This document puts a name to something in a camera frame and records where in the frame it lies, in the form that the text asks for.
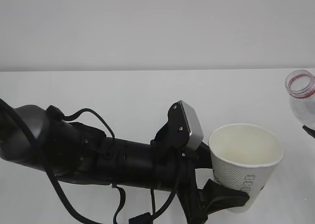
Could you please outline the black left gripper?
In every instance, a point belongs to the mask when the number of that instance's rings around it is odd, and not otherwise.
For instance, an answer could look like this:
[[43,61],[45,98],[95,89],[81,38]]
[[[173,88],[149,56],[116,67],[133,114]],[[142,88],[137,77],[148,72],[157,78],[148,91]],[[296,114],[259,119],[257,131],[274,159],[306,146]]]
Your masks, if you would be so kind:
[[195,151],[179,148],[179,140],[164,125],[155,135],[151,144],[155,146],[157,161],[172,166],[168,171],[174,179],[171,193],[161,208],[155,208],[154,191],[151,190],[151,223],[160,217],[177,196],[188,224],[203,224],[212,213],[229,208],[243,207],[249,200],[246,192],[224,187],[209,179],[202,189],[197,188],[196,169],[212,169],[211,151],[207,144],[201,142]]

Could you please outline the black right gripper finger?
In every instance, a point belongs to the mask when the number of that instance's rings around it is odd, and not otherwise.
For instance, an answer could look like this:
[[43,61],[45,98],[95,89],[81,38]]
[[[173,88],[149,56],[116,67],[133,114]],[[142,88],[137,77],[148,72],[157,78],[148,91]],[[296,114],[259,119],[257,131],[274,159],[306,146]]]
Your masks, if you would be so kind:
[[307,127],[307,126],[302,126],[303,130],[312,138],[315,138],[315,130]]

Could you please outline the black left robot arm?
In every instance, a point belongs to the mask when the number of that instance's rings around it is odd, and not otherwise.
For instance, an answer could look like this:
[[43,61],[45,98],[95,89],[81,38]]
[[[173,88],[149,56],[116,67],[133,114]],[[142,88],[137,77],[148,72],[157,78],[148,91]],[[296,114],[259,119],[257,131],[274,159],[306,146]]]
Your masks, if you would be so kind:
[[246,192],[212,180],[202,189],[197,187],[195,171],[214,166],[196,112],[184,101],[169,108],[166,124],[149,144],[118,139],[111,129],[103,132],[78,122],[84,112],[66,116],[54,106],[12,108],[0,103],[0,157],[44,171],[68,213],[79,222],[91,220],[73,208],[60,182],[110,185],[120,193],[118,210],[126,201],[123,186],[170,193],[159,209],[129,219],[131,224],[153,223],[174,197],[189,224],[203,224],[210,214],[242,207],[249,200]]

